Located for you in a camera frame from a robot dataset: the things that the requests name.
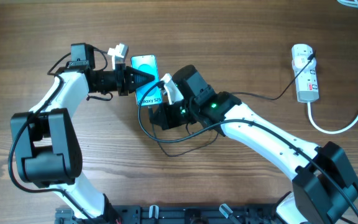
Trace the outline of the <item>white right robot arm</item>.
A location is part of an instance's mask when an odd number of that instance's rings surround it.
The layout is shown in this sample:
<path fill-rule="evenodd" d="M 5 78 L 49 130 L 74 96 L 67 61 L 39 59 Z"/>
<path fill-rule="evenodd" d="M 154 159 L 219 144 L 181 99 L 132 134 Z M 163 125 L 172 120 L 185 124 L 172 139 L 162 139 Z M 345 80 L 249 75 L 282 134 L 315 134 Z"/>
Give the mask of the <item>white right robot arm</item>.
<path fill-rule="evenodd" d="M 150 120 L 163 130 L 200 123 L 205 131 L 243 143 L 278 167 L 293 190 L 278 202 L 285 223 L 336 223 L 358 198 L 358 177 L 344 150 L 297 138 L 255 114 L 234 95 L 216 93 L 197 69 L 187 65 L 165 74 L 158 87 L 168 96 Z"/>

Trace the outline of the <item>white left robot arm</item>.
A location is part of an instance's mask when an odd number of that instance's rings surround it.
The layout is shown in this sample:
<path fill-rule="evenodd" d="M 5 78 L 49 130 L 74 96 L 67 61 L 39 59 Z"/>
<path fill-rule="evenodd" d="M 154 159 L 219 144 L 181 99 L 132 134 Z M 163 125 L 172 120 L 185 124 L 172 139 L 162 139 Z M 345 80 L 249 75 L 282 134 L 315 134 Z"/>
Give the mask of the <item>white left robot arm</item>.
<path fill-rule="evenodd" d="M 79 223 L 122 223 L 107 196 L 82 171 L 82 153 L 71 119 L 90 93 L 116 91 L 127 96 L 156 78 L 124 63 L 128 51 L 124 44 L 101 53 L 112 57 L 111 71 L 95 69 L 97 51 L 90 44 L 72 44 L 70 61 L 48 71 L 54 83 L 43 99 L 28 112 L 12 116 L 8 174 L 22 191 L 55 192 Z"/>

